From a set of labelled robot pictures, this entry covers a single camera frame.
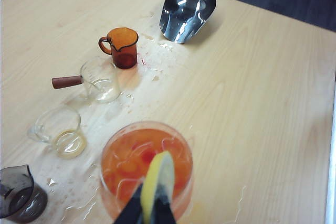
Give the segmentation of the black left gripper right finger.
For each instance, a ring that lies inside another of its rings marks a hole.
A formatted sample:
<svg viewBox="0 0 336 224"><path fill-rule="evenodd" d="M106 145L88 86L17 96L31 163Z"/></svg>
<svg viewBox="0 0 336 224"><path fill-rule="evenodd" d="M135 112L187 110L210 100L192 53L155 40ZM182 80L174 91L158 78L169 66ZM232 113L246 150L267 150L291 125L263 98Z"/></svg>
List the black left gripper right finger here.
<svg viewBox="0 0 336 224"><path fill-rule="evenodd" d="M154 205L152 209L153 224L176 224L176 220L171 211L169 197L166 189L158 185L155 192Z"/></svg>

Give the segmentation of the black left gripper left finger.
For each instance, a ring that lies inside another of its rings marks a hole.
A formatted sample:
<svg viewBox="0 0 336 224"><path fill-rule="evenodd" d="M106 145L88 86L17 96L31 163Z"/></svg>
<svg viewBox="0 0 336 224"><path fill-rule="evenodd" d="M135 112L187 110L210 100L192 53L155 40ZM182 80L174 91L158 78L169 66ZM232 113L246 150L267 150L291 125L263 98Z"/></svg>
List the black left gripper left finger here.
<svg viewBox="0 0 336 224"><path fill-rule="evenodd" d="M143 213L140 203L142 184L134 191L132 197L120 212L114 224L137 224L143 223Z"/></svg>

